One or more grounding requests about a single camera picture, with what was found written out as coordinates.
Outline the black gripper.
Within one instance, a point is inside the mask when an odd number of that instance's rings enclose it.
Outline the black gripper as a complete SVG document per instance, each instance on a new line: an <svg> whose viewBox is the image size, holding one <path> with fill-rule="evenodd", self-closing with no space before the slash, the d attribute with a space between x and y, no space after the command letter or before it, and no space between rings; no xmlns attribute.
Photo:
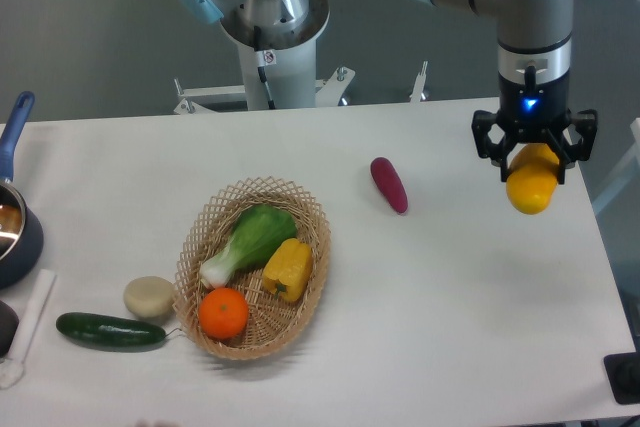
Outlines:
<svg viewBox="0 0 640 427"><path fill-rule="evenodd" d="M521 83L500 77L498 110L478 110L473 115L471 130L477 153L499 168L502 182L511 173L509 155L518 144L547 144L558 160L559 185L565 183L567 169L591 157L598 113L569 109L567 73L547 83L540 78L533 66L525 68Z"/></svg>

